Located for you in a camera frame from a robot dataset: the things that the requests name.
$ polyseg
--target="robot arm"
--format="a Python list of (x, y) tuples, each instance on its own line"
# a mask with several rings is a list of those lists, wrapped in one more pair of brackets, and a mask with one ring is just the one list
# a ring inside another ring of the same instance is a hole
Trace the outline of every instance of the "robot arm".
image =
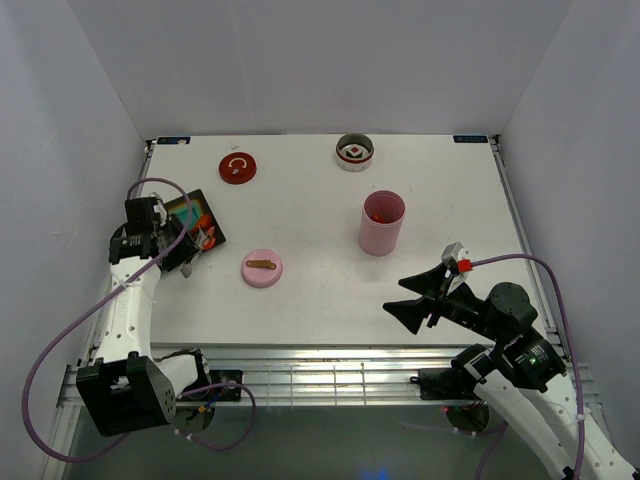
[[(573, 478), (569, 459), (577, 455), (578, 418), (575, 394), (562, 359), (532, 327), (537, 312), (524, 289), (496, 285), (486, 300), (455, 278), (471, 269), (461, 244), (447, 247), (438, 267), (400, 280), (422, 295), (417, 300), (385, 303), (412, 333), (423, 319), (428, 327), (446, 317), (495, 342), (465, 349), (452, 364), (461, 393), (475, 393), (495, 408), (531, 446), (552, 479)], [(613, 448), (590, 414), (585, 415), (584, 480), (640, 479)]]
[[(547, 383), (548, 390), (521, 389), (521, 393), (542, 414), (545, 422), (571, 458), (578, 451), (578, 407), (569, 376), (557, 375)], [(635, 469), (613, 448), (590, 413), (585, 411), (584, 463), (585, 479), (640, 478)]]
[(187, 235), (159, 267), (154, 265), (129, 283), (134, 272), (173, 241), (182, 224), (177, 217), (167, 216), (155, 197), (128, 200), (125, 208), (127, 224), (111, 241), (109, 261), (112, 290), (122, 284), (126, 288), (107, 306), (100, 347), (76, 378), (103, 436), (171, 423), (177, 395), (187, 386), (209, 384), (208, 367), (199, 350), (154, 361), (150, 343), (153, 295), (161, 270), (179, 267), (184, 273), (200, 250)]

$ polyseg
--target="white tabletop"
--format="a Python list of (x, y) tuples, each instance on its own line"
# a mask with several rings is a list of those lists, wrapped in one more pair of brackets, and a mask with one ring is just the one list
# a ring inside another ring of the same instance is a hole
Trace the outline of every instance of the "white tabletop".
[[(334, 160), (339, 135), (204, 136), (188, 145), (157, 145), (147, 176), (201, 189), (227, 242), (202, 255), (193, 275), (163, 276), (156, 290), (153, 343), (184, 345), (464, 345), (488, 343), (446, 319), (418, 335), (382, 310), (415, 298), (400, 278), (431, 269), (444, 248), (462, 242), (473, 259), (519, 252), (520, 245), (488, 144), (452, 136), (372, 135), (375, 154), (363, 172)], [(247, 152), (255, 178), (228, 185), (220, 160)], [(364, 199), (398, 193), (407, 206), (396, 250), (371, 257), (357, 243)], [(165, 201), (171, 187), (147, 184)], [(267, 289), (244, 283), (240, 266), (257, 248), (284, 263)], [(522, 285), (535, 302), (523, 261), (480, 267), (468, 284), (484, 298), (498, 282)], [(536, 328), (543, 332), (540, 319)]]

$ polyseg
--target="pink cup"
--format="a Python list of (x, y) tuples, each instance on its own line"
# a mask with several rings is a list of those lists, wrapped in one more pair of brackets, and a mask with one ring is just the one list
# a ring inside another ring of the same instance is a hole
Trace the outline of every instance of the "pink cup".
[[(393, 192), (380, 190), (369, 195), (362, 208), (358, 236), (360, 248), (376, 257), (393, 252), (404, 220), (404, 211), (404, 201)], [(379, 215), (384, 223), (374, 221), (374, 215)]]

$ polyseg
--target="metal tin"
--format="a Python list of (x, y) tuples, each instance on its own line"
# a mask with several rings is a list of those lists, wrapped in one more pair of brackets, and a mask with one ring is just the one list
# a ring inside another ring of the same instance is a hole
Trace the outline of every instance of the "metal tin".
[(360, 172), (371, 165), (373, 142), (366, 135), (348, 133), (336, 144), (336, 160), (349, 172)]

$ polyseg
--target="red round lid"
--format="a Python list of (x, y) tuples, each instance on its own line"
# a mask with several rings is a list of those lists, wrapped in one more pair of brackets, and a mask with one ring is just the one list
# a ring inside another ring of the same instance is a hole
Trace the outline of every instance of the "red round lid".
[(220, 162), (220, 176), (231, 185), (247, 183), (255, 177), (258, 167), (251, 155), (244, 152), (230, 153)]

